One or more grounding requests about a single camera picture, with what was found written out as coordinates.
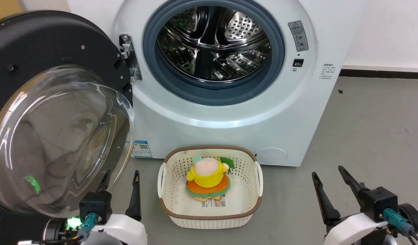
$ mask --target orange cushion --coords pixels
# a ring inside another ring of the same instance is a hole
[[[218,193],[225,190],[227,186],[229,186],[229,178],[226,174],[224,174],[221,182],[215,185],[214,187],[210,188],[201,187],[197,183],[195,183],[194,180],[186,181],[186,186],[189,189],[189,191],[194,192],[196,194]]]

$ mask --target teal connector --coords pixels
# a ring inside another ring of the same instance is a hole
[[[97,224],[97,214],[90,213],[84,219],[83,224],[80,226],[81,229],[78,231],[77,236],[83,236],[82,242],[88,239],[89,234],[91,233],[92,229]]]
[[[407,220],[390,208],[383,211],[383,219],[390,225],[395,226],[403,236],[410,236],[410,231],[415,232],[415,228],[407,223]]]

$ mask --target basket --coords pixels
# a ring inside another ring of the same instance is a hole
[[[194,157],[226,157],[235,169],[227,173],[230,189],[224,207],[207,207],[191,197],[185,188],[186,174]],[[178,226],[194,229],[226,229],[245,225],[262,201],[262,169],[254,155],[236,146],[193,146],[167,155],[157,177],[157,193],[162,209]]]

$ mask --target white handle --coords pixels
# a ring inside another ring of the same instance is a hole
[[[162,198],[162,192],[164,190],[163,183],[165,180],[165,163],[160,166],[159,174],[157,175],[157,195]]]
[[[257,166],[257,176],[259,177],[259,197],[262,197],[263,194],[263,174],[262,168],[260,167],[259,162],[255,162]]]

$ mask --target front-loading washing machine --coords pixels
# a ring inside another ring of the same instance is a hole
[[[226,144],[300,166],[366,0],[68,4],[117,46],[131,37],[133,157]]]

